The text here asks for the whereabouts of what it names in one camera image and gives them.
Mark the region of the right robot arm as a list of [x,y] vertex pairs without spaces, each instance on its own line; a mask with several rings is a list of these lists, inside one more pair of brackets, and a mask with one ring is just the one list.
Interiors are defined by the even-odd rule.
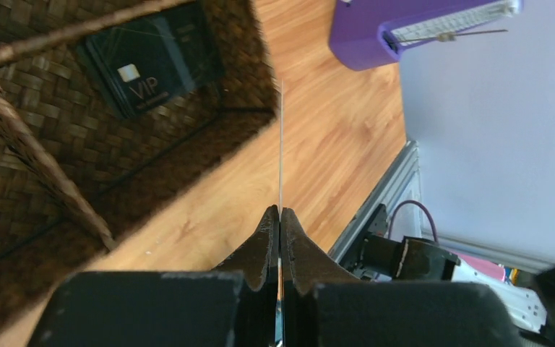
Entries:
[[555,346],[555,266],[529,284],[511,284],[498,265],[441,247],[438,238],[401,236],[392,239],[395,216],[380,204],[332,253],[340,266],[362,280],[443,280],[474,283],[491,289],[502,301],[512,324],[529,346]]

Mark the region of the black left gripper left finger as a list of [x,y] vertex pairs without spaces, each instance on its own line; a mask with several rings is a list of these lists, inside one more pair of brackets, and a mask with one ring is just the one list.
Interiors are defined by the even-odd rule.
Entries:
[[273,346],[279,212],[208,271],[85,271],[51,295],[30,346]]

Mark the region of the gold credit card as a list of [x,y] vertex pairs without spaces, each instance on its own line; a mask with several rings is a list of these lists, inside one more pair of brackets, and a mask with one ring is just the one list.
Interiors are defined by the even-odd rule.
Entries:
[[283,293],[283,256],[281,251],[282,215],[283,215],[283,156],[284,156],[284,80],[280,81],[279,97],[279,152],[278,152],[278,303],[276,309],[276,346],[285,346],[284,332],[284,293]]

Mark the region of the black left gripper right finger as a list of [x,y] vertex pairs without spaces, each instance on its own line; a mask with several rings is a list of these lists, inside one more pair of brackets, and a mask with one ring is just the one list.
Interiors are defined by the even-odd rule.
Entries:
[[486,285],[363,281],[280,214],[285,346],[519,346],[517,328]]

